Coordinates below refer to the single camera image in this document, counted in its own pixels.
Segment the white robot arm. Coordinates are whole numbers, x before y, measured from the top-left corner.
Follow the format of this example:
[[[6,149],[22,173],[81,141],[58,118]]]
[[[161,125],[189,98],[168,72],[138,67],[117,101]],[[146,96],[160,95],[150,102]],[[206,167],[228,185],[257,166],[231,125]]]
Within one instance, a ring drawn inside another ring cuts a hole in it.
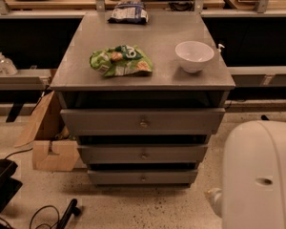
[[[222,186],[206,197],[222,229],[286,229],[286,122],[235,127],[224,145]]]

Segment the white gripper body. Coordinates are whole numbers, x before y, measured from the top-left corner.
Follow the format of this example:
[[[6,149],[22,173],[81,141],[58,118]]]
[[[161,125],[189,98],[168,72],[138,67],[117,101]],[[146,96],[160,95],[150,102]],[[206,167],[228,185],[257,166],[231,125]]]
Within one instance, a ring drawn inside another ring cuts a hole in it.
[[[218,217],[222,217],[222,190],[219,188],[212,188],[205,193],[211,208]]]

